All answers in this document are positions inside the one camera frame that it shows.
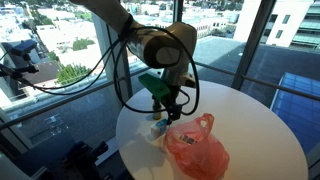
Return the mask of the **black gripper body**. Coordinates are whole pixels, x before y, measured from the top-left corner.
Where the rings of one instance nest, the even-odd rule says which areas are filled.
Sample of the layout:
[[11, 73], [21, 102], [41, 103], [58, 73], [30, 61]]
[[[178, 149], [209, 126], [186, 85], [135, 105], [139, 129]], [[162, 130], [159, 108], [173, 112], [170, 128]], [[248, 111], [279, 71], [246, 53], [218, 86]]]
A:
[[169, 85], [168, 88], [170, 90], [170, 94], [167, 95], [161, 103], [168, 114], [167, 124], [171, 125], [173, 121], [180, 118], [182, 106], [176, 103], [180, 87]]

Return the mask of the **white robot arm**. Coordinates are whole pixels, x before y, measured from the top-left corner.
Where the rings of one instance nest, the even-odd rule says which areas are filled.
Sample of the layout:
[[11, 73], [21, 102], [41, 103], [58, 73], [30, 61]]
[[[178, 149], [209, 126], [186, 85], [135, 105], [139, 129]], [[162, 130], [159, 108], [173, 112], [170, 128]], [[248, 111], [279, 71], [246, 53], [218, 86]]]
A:
[[139, 82], [152, 94], [152, 114], [165, 111], [168, 123], [178, 120], [184, 114], [182, 105], [176, 102], [181, 88], [199, 88], [193, 60], [197, 30], [183, 22], [175, 22], [166, 28], [142, 25], [134, 20], [119, 0], [70, 1], [100, 17], [132, 54], [148, 67], [162, 71], [159, 77], [143, 74]]

